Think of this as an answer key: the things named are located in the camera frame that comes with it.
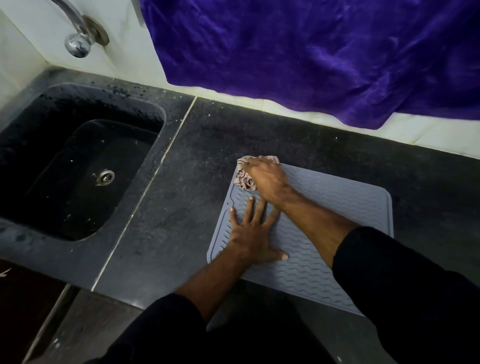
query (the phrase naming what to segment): faucet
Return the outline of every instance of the faucet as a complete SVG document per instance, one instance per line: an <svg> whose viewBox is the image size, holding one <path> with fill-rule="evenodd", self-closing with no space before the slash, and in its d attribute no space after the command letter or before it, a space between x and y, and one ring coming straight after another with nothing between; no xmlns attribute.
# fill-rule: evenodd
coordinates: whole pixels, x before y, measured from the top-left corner
<svg viewBox="0 0 480 364"><path fill-rule="evenodd" d="M83 58L88 56L94 43L106 46L110 42L105 29L89 16L80 15L71 2L68 0L52 1L68 16L77 31L65 38L65 48L71 55Z"/></svg>

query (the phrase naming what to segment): sink basin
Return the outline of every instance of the sink basin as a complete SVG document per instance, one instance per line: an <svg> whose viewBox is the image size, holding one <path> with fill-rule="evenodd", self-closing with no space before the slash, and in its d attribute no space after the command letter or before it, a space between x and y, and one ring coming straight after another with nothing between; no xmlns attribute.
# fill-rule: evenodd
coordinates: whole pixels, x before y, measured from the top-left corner
<svg viewBox="0 0 480 364"><path fill-rule="evenodd" d="M0 133L0 216L66 241L114 213L164 124L149 102L56 85Z"/></svg>

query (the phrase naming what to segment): cleaning cloth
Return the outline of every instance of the cleaning cloth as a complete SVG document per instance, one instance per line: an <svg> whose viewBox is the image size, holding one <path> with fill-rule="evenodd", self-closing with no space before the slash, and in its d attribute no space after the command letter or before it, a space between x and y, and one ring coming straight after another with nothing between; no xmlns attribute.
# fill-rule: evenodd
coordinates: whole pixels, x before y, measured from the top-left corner
<svg viewBox="0 0 480 364"><path fill-rule="evenodd" d="M274 162L275 164L280 164L280 161L276 156L261 156L261 157L265 157L268 160L271 160L272 162ZM258 157L244 156L242 158L237 159L237 177L235 179L235 184L243 190L255 191L257 189L257 187L255 186L255 182L253 182L253 179L250 177L247 171L243 169L243 164L247 163L248 158L258 158Z"/></svg>

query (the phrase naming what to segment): gray silicone mat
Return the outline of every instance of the gray silicone mat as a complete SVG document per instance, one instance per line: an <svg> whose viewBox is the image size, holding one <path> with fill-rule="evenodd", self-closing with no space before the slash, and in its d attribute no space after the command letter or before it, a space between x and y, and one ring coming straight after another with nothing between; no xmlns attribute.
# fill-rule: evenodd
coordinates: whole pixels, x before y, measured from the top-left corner
<svg viewBox="0 0 480 364"><path fill-rule="evenodd" d="M282 168L292 187L309 199L393 237L392 199L384 188L286 164ZM235 207L241 219L249 196L259 196L256 191L243 191L234 180L235 173L208 249L209 263L227 245L231 231L228 210ZM287 252L289 260L253 266L244 279L361 315L313 244L283 213L272 228L270 244Z"/></svg>

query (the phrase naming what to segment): right hand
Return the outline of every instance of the right hand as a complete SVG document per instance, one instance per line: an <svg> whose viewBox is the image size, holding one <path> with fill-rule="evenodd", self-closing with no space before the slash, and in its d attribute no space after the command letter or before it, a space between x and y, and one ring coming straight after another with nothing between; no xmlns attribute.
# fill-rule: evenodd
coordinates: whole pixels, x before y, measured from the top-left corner
<svg viewBox="0 0 480 364"><path fill-rule="evenodd" d="M262 197L279 208L280 203L288 193L290 185L282 167L265 157L248 158L243 168L253 178L257 190Z"/></svg>

